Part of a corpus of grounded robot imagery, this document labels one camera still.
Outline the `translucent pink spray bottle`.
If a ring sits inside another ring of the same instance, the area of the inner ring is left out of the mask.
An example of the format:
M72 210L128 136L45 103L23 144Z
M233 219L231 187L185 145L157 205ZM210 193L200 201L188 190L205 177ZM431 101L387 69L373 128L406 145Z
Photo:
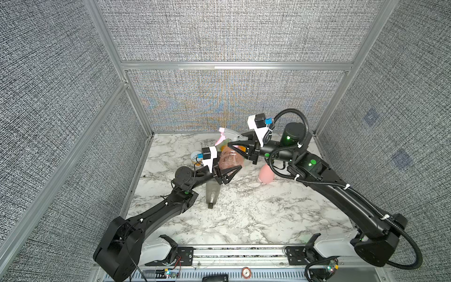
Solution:
M221 170L233 168L236 166L243 166L243 164L244 157L242 157L242 155L240 155L234 149L229 148L228 146L223 147L218 163Z

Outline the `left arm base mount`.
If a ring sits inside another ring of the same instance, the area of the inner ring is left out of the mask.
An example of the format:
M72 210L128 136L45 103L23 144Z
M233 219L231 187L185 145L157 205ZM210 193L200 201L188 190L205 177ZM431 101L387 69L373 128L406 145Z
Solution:
M192 266L193 247L181 247L167 235L160 235L150 243L143 243L140 264L144 266Z

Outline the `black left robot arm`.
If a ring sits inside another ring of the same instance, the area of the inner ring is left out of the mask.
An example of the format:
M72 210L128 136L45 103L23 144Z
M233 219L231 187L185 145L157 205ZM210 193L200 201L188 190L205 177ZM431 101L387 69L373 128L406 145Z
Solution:
M124 219L113 219L104 232L94 254L94 261L115 282L123 282L138 268L144 241L170 219L190 209L198 193L194 189L214 179L218 184L228 184L242 169L241 165L221 170L218 164L212 169L204 166L194 170L182 166L171 181L171 193L156 206L143 213Z

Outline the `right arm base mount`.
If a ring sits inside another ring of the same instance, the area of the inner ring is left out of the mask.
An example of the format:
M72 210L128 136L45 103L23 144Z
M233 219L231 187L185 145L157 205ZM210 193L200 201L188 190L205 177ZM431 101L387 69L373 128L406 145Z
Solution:
M326 258L314 249L315 242L320 235L320 233L313 234L305 245L285 247L284 253L288 258L289 265L307 266L311 264L308 269L309 274L318 277L333 275L338 270L338 257Z

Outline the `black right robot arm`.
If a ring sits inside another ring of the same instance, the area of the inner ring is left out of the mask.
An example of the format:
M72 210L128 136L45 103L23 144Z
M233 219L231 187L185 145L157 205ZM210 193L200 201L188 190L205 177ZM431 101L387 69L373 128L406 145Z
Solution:
M392 215L372 204L344 182L329 164L309 152L312 135L305 123L289 123L279 141L269 138L272 125L271 121L264 121L260 128L253 124L246 133L222 128L221 139L227 140L230 149L253 163L257 163L259 157L265 157L271 172L323 195L354 224L354 231L343 235L313 235L304 251L309 261L359 257L376 267L389 265L412 269L410 264L391 261L401 237L412 242L405 232L407 220L400 214Z

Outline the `opaque pink spray bottle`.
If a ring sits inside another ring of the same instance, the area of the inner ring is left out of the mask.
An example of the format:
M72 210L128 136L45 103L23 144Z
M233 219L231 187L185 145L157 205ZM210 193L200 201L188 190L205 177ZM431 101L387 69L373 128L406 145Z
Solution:
M275 179L275 173L271 170L268 164L265 164L258 175L258 181L263 184L272 183Z

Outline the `grey pink spray nozzle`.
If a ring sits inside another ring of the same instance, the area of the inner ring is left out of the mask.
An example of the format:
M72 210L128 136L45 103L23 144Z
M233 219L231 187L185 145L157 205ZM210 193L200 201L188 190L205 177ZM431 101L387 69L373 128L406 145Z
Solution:
M224 142L227 139L230 139L232 142L246 140L246 138L242 134L236 132L235 130L231 130L231 129L227 129L227 128L219 128L218 132L220 132L220 138L215 143L215 146L218 146L219 144L221 144L222 142Z

